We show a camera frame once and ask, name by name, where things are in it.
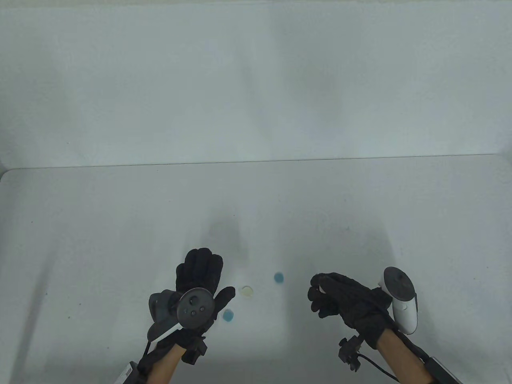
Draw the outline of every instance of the gloved hand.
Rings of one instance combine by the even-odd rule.
[[[341,315],[367,344],[376,349],[384,329],[397,329],[388,314],[392,298],[380,288],[367,288],[339,273],[319,273],[311,279],[308,291],[311,310],[320,318]]]
[[[223,265],[222,257],[212,254],[208,248],[192,249],[185,257],[185,262],[176,268],[176,292],[178,293],[171,297],[168,305],[172,307],[179,301],[182,294],[192,288],[205,288],[214,295],[219,285]],[[153,364],[162,359],[174,344],[187,350],[181,358],[182,361],[194,364],[200,354],[198,347],[205,339],[203,334],[213,325],[219,312],[234,296],[234,287],[222,289],[215,297],[215,310],[210,319],[199,328],[182,328],[159,341],[154,351],[141,358],[137,367],[139,372],[147,376]]]
[[[191,250],[186,258],[185,263],[178,265],[176,268],[176,290],[185,293],[192,288],[205,288],[215,294],[223,267],[222,257],[218,254],[212,254],[208,248],[200,248]],[[235,295],[234,287],[226,287],[222,289],[215,297],[215,310],[210,318],[203,326],[197,329],[182,328],[172,335],[175,336],[175,343],[186,350],[193,350],[204,337],[202,335],[210,329],[217,320],[217,315],[231,301]]]

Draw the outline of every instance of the white table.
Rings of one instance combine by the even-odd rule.
[[[144,350],[149,295],[200,246],[224,257],[221,287],[254,296],[176,382],[386,382],[338,360],[353,332],[306,292],[320,271],[374,287],[388,265],[416,286],[414,342],[465,384],[512,373],[512,168],[497,156],[13,170],[0,214],[0,382],[112,383]]]

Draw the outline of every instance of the light blue disc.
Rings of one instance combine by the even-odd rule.
[[[285,280],[285,277],[281,272],[276,272],[274,275],[274,280],[276,283],[282,284]]]
[[[224,320],[226,320],[227,322],[230,322],[231,320],[233,320],[233,317],[234,317],[234,313],[232,310],[230,309],[226,309],[224,311],[224,313],[222,314],[222,318]]]

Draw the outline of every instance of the white backdrop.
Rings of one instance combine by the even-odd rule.
[[[186,252],[224,257],[237,295],[178,383],[393,383],[337,357],[320,271],[418,292],[413,342],[464,384],[512,377],[512,167],[497,156],[22,169],[0,182],[0,382],[111,384],[140,358],[147,299]],[[276,271],[284,273],[275,284]],[[364,347],[385,366],[375,351]]]
[[[495,153],[512,2],[0,10],[6,168]]]

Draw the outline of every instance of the black cable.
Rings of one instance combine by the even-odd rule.
[[[369,357],[366,357],[364,356],[363,354],[361,353],[358,353],[357,354],[357,357],[362,357],[363,359],[365,359],[367,362],[369,362],[371,365],[373,365],[375,368],[377,368],[379,371],[381,371],[384,375],[392,378],[393,380],[395,380],[396,382],[399,382],[398,379],[393,376],[391,373],[389,373],[388,371],[386,371],[384,368],[381,368],[376,362],[374,362],[372,359],[370,359]]]

